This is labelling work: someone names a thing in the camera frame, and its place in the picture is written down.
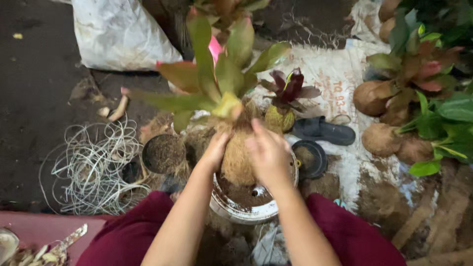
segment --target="white bag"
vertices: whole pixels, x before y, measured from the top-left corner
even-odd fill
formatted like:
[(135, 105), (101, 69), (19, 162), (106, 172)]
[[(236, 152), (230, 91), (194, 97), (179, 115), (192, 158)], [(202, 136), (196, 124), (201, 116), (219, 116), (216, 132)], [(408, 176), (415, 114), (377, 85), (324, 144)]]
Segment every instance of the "white bag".
[(82, 63), (115, 71), (156, 70), (156, 61), (182, 60), (138, 0), (72, 0)]

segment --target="hand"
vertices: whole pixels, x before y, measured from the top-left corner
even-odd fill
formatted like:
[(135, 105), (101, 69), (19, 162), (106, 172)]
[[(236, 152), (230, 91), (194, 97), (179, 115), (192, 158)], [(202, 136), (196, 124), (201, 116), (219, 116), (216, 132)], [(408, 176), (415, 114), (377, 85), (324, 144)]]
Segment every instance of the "hand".
[(205, 165), (211, 167), (212, 171), (217, 172), (222, 164), (223, 154), (229, 139), (229, 133), (215, 133), (200, 161), (204, 161)]
[(292, 189), (289, 176), (289, 143), (265, 129), (258, 119), (251, 121), (254, 137), (246, 140), (256, 178), (274, 195), (281, 189)]

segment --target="white twine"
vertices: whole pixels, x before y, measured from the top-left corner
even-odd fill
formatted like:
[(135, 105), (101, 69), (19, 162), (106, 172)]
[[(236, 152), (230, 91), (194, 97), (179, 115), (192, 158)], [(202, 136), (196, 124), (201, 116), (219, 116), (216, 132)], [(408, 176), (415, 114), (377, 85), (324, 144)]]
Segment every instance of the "white twine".
[[(120, 177), (127, 163), (138, 155), (142, 145), (136, 137), (137, 124), (133, 120), (90, 125), (72, 125), (64, 133), (65, 143), (52, 150), (39, 170), (39, 183), (49, 205), (41, 182), (41, 171), (47, 158), (58, 148), (66, 149), (57, 157), (51, 174), (56, 176), (52, 187), (60, 212), (76, 215), (119, 215), (134, 207), (151, 189), (135, 182), (128, 184)], [(95, 133), (91, 140), (89, 133)], [(64, 189), (64, 199), (58, 199), (54, 187), (58, 180), (70, 180)], [(134, 192), (142, 188), (143, 193)]]

